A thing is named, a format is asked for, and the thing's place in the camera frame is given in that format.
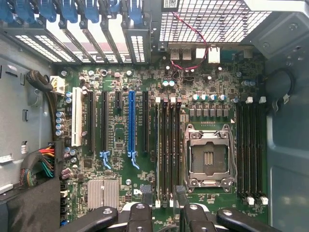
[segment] ventilation grille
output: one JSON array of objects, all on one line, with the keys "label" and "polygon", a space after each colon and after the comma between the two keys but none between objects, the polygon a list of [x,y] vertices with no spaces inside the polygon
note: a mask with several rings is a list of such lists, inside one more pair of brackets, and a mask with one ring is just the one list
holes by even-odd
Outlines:
[{"label": "ventilation grille", "polygon": [[131,36],[134,55],[136,62],[145,62],[144,48],[143,48],[143,37],[142,36]]},{"label": "ventilation grille", "polygon": [[37,42],[33,41],[31,38],[29,38],[27,35],[16,35],[16,38],[27,44],[28,46],[32,47],[34,50],[38,51],[45,57],[49,58],[53,62],[62,62],[60,59],[58,59],[56,56],[51,54],[49,51],[47,51],[45,48],[43,48],[41,45],[39,45]]},{"label": "ventilation grille", "polygon": [[35,36],[38,40],[40,40],[43,44],[48,46],[54,52],[56,52],[59,56],[64,58],[68,62],[75,62],[75,60],[69,56],[65,51],[63,51],[60,47],[58,47],[53,41],[48,39],[45,35],[36,35]]},{"label": "ventilation grille", "polygon": [[[180,0],[177,14],[207,42],[239,43],[271,12],[253,12],[241,0]],[[160,41],[203,42],[172,13],[162,13]]]}]

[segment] white pci slot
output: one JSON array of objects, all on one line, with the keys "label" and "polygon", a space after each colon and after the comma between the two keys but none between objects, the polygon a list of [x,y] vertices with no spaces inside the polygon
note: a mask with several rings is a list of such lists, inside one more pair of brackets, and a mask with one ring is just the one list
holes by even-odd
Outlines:
[{"label": "white pci slot", "polygon": [[73,87],[71,145],[82,145],[82,89],[79,87]]}]

